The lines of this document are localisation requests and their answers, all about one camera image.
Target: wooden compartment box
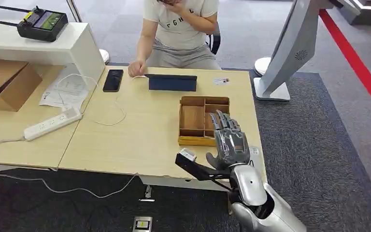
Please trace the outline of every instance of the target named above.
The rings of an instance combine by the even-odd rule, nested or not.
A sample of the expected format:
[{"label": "wooden compartment box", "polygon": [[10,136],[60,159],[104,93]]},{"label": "wooden compartment box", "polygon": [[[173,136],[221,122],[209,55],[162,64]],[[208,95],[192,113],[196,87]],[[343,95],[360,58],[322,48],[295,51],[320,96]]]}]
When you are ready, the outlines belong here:
[{"label": "wooden compartment box", "polygon": [[178,144],[215,146],[214,125],[209,113],[216,113],[216,110],[229,114],[229,98],[183,96],[180,100]]}]

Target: drone controller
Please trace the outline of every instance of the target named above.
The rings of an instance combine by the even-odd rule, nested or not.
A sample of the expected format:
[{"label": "drone controller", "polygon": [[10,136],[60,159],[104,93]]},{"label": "drone controller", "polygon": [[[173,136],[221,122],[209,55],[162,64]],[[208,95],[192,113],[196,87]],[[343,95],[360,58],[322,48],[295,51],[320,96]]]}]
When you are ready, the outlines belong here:
[{"label": "drone controller", "polygon": [[65,13],[40,9],[38,6],[30,10],[0,6],[0,9],[27,13],[18,24],[0,21],[0,24],[17,27],[21,37],[53,42],[68,23]]}]

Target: cable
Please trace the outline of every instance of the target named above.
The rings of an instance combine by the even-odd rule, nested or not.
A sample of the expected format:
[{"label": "cable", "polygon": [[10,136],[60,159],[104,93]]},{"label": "cable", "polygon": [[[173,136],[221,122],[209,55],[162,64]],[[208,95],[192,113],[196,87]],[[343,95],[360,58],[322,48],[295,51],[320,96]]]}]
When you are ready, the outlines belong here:
[{"label": "cable", "polygon": [[147,78],[147,76],[135,76],[133,77],[131,80],[133,81],[134,79],[138,78],[138,77],[144,77],[144,78]]},{"label": "cable", "polygon": [[225,189],[228,189],[228,191],[232,191],[232,189],[230,189],[229,187],[221,184],[220,182],[216,181],[214,178],[210,177],[210,180],[213,181],[214,183],[218,184],[219,186],[225,188]]},{"label": "cable", "polygon": [[7,142],[18,142],[18,141],[23,141],[23,140],[26,140],[24,136],[18,139],[2,139],[0,140],[0,144],[7,143]]},{"label": "cable", "polygon": [[86,191],[90,194],[92,194],[93,196],[97,197],[97,198],[106,198],[106,197],[110,197],[116,193],[119,193],[121,191],[123,191],[129,184],[130,182],[136,177],[138,176],[139,174],[136,173],[128,182],[126,185],[124,185],[124,187],[122,189],[120,189],[119,191],[115,191],[115,192],[112,192],[112,193],[109,193],[107,195],[104,195],[104,196],[98,196],[97,194],[91,192],[90,190],[87,190],[85,188],[74,188],[74,189],[70,189],[70,190],[65,190],[65,191],[57,191],[57,190],[53,190],[52,188],[49,187],[49,185],[46,183],[46,181],[42,178],[34,178],[34,179],[29,179],[29,178],[20,178],[20,177],[16,177],[16,176],[11,176],[11,175],[6,175],[6,174],[0,174],[0,177],[7,177],[7,178],[12,178],[12,179],[15,179],[15,180],[24,180],[24,181],[42,181],[43,184],[47,187],[47,189],[49,189],[50,191],[54,192],[54,193],[67,193],[67,192],[73,192],[73,191],[77,191],[77,190],[83,190],[83,191]]},{"label": "cable", "polygon": [[[73,75],[80,76],[80,77],[82,77],[82,78],[89,78],[91,81],[93,81],[93,83],[96,85],[96,87],[99,87],[99,85],[97,84],[96,80],[93,79],[93,78],[91,78],[91,77],[89,77],[89,76],[83,76],[83,75],[80,75],[80,74],[72,73],[72,74],[69,74],[69,75],[63,77],[62,79],[60,79],[60,80],[56,83],[56,85],[55,85],[55,90],[56,90],[57,93],[59,94],[60,100],[62,101],[62,104],[63,104],[64,106],[66,106],[66,104],[65,104],[65,102],[64,102],[64,100],[63,100],[63,98],[62,98],[62,96],[60,95],[60,91],[58,90],[57,87],[58,87],[58,85],[60,84],[60,82],[62,82],[62,81],[65,80],[66,78],[68,78],[68,77],[70,77],[70,76],[73,76]],[[92,120],[92,119],[91,119],[91,120],[92,120],[93,122],[97,123],[97,124],[104,125],[104,126],[114,126],[114,125],[120,123],[121,121],[123,121],[123,120],[126,118],[126,112],[123,110],[123,108],[121,108],[121,107],[118,105],[118,103],[117,103],[117,98],[118,98],[118,96],[117,96],[116,99],[114,100],[114,103],[115,103],[116,107],[121,111],[121,113],[122,113],[122,115],[123,115],[123,116],[122,116],[118,121],[116,121],[115,123],[103,123],[103,122],[98,122],[98,121],[95,121],[95,120]]]}]

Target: smartphone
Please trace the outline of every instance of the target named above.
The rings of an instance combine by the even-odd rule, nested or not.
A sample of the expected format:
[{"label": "smartphone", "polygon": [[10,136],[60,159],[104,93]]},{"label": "smartphone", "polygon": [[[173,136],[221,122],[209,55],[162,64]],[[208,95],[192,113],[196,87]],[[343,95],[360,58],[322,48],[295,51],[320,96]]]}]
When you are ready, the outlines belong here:
[{"label": "smartphone", "polygon": [[122,78],[122,69],[109,70],[107,73],[106,82],[104,82],[103,92],[118,92]]}]

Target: speaker grille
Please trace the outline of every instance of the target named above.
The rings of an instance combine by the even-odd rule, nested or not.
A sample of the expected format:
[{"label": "speaker grille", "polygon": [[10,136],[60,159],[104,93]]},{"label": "speaker grille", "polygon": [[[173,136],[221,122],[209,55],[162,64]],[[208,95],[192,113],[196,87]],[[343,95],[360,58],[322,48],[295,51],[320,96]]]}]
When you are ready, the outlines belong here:
[{"label": "speaker grille", "polygon": [[303,60],[305,59],[306,57],[308,56],[308,51],[306,50],[302,50],[302,51],[299,51],[295,54],[295,59],[296,60]]}]

